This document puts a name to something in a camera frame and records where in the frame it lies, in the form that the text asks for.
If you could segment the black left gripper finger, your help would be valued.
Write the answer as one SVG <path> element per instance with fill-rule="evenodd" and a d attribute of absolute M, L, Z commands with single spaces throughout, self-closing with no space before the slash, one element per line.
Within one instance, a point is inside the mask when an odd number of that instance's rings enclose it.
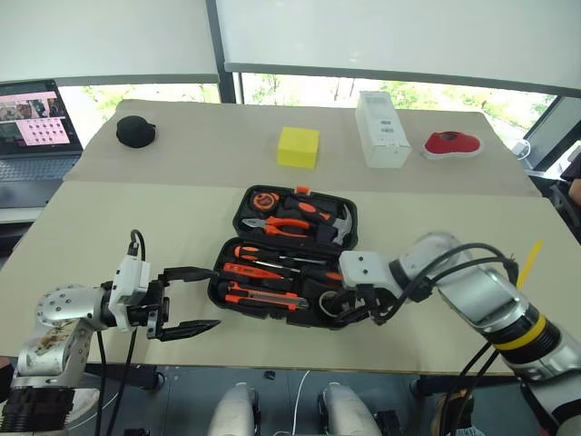
<path fill-rule="evenodd" d="M 161 342 L 170 342 L 191 338 L 193 336 L 209 331 L 210 329 L 218 326 L 220 323 L 220 320 L 196 320 L 180 322 L 175 327 L 161 329 L 158 335 L 158 340 Z"/>
<path fill-rule="evenodd" d="M 214 276 L 214 270 L 192 266 L 174 267 L 164 269 L 162 275 L 167 282 L 199 282 L 211 279 Z"/>

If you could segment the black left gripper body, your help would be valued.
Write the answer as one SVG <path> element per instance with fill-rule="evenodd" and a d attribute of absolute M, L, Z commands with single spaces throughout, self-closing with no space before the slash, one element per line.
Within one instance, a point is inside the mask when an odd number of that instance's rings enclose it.
<path fill-rule="evenodd" d="M 168 340 L 168 330 L 164 324 L 169 319 L 170 299 L 165 289 L 170 282 L 165 273 L 152 280 L 141 300 L 128 308 L 128 320 L 132 327 L 144 327 L 149 340 Z"/>

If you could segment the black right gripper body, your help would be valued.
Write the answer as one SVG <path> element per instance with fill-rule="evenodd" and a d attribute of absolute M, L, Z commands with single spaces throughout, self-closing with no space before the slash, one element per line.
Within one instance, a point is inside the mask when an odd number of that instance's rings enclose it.
<path fill-rule="evenodd" d="M 375 324 L 385 324 L 400 309 L 400 299 L 386 289 L 374 287 L 371 284 L 361 284 L 355 289 L 346 289 L 353 292 L 353 304 L 347 304 L 349 309 L 367 309 L 369 317 Z"/>

